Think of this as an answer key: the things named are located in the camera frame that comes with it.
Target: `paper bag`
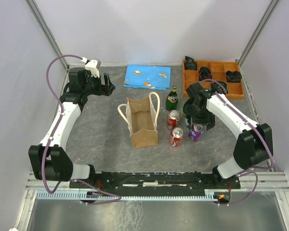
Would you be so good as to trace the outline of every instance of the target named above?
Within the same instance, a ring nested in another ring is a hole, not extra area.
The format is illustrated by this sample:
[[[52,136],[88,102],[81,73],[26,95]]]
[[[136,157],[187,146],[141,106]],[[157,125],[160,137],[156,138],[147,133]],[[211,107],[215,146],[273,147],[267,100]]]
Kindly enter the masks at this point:
[[[151,96],[158,99],[157,111],[154,109]],[[126,116],[121,107],[126,107]],[[120,104],[118,111],[128,125],[133,148],[148,147],[158,144],[158,114],[160,100],[158,94],[151,92],[141,101],[128,99],[127,104]]]

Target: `orange compartment tray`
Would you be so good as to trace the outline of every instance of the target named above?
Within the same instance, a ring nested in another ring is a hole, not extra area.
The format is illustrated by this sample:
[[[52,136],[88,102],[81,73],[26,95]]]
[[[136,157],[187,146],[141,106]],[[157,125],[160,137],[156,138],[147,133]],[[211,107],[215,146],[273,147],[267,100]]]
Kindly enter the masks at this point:
[[[206,66],[212,72],[212,79],[217,81],[224,81],[228,85],[228,94],[226,94],[229,100],[242,100],[244,98],[244,89],[242,81],[240,83],[229,83],[226,79],[227,71],[240,71],[236,62],[212,62],[212,61],[196,61],[197,70],[189,71],[185,70],[185,60],[182,63],[182,79],[183,79],[183,97],[188,98],[186,89],[189,85],[199,82],[198,70],[202,66]],[[201,86],[203,88],[210,87],[212,82],[203,82]]]

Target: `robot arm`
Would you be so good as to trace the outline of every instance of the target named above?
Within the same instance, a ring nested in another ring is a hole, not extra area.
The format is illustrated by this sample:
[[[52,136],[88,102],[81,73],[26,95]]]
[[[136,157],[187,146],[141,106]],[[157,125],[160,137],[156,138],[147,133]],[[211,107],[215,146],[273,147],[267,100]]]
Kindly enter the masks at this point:
[[[196,83],[189,86],[187,93],[190,99],[186,106],[186,116],[190,116],[192,122],[212,128],[215,125],[214,115],[216,115],[237,140],[233,157],[213,169],[218,178],[227,179],[269,159],[267,151],[251,126],[259,131],[273,154],[271,128],[267,124],[259,125],[240,112],[224,94],[221,94],[222,90],[219,87],[213,85],[211,88],[203,89],[200,83]]]
[[[80,116],[89,95],[111,95],[115,86],[111,83],[108,74],[104,74],[105,84],[102,85],[98,67],[99,60],[83,58],[85,67],[71,68],[68,73],[69,83],[60,97],[64,111],[58,109],[57,115],[46,136],[39,145],[29,148],[29,158],[35,178],[42,179],[41,163],[46,144],[50,139],[45,162],[45,177],[47,180],[69,181],[70,179],[87,179],[94,174],[94,167],[73,163],[67,156],[65,149],[68,136],[76,119]],[[54,135],[50,137],[57,121],[62,116]]]

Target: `white wall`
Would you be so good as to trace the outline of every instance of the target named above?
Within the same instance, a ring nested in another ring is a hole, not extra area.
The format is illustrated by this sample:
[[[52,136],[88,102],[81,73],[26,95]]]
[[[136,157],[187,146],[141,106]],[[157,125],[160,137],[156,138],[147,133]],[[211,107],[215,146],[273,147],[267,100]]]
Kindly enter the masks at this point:
[[[237,59],[270,0],[36,2],[63,53],[131,64]]]
[[[51,125],[56,102],[45,80],[55,57],[24,0],[0,0],[0,231],[14,226],[31,166],[28,149]],[[55,64],[58,92],[64,70]]]
[[[261,122],[272,127],[277,167],[289,182],[289,0],[279,2],[243,71]]]

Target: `white cable clip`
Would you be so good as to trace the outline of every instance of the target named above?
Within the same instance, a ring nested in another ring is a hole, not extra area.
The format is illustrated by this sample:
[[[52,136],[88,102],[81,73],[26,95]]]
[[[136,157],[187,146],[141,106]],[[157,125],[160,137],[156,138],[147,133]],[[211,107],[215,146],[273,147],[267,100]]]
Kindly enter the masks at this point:
[[[101,65],[101,61],[99,61],[98,59],[87,60],[86,58],[83,58],[82,61],[85,63],[85,69],[90,71],[91,77],[100,77],[100,72],[98,68]]]
[[[82,60],[81,60],[82,62],[84,62],[85,64],[87,63],[87,61],[88,61],[88,59],[87,58],[85,58],[85,57],[82,57]]]

